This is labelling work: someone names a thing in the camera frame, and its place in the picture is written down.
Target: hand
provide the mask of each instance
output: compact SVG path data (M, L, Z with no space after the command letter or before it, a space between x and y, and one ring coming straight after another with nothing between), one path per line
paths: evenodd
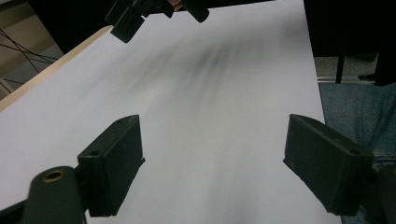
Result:
M178 11L181 7L181 0L168 0L168 2L175 8L175 11Z

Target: wooden table edge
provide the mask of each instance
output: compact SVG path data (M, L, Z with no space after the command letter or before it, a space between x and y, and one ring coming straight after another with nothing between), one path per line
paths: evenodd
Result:
M106 33L111 28L112 28L112 26L106 26L106 27L100 29L95 34L91 35L89 38L84 40L81 44L76 46L74 49L67 52L62 58L60 58L55 63L53 63L52 65L47 67L40 74L38 74L37 76L30 79L28 82L23 84L17 90L12 92L10 95L8 95L6 98L4 98L2 101L0 101L0 112L5 110L8 106L12 105L14 102L18 101L24 94L26 94L28 91L32 90L35 86L37 86L38 84L43 82L47 77L52 75L59 68L64 66L66 63L68 63L74 57L76 57L85 48L87 48L91 43L93 43L96 39L98 39L100 36L102 36L104 33Z

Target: white table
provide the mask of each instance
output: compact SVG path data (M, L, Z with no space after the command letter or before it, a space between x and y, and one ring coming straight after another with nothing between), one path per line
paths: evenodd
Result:
M302 0L152 15L106 33L0 114L0 209L116 119L143 164L118 215L89 223L339 223L282 160L290 113L323 120Z

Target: denim fabric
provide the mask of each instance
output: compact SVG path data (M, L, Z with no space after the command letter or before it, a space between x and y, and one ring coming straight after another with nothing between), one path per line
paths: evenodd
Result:
M319 84L326 124L375 154L374 168L396 163L396 84ZM364 212L342 217L364 223Z

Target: brass screw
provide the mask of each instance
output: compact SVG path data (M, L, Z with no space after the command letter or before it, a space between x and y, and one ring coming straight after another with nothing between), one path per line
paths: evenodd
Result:
M44 175L43 182L44 183L52 183L52 182L62 179L63 177L64 177L63 170L55 170L55 171L49 172L48 174Z

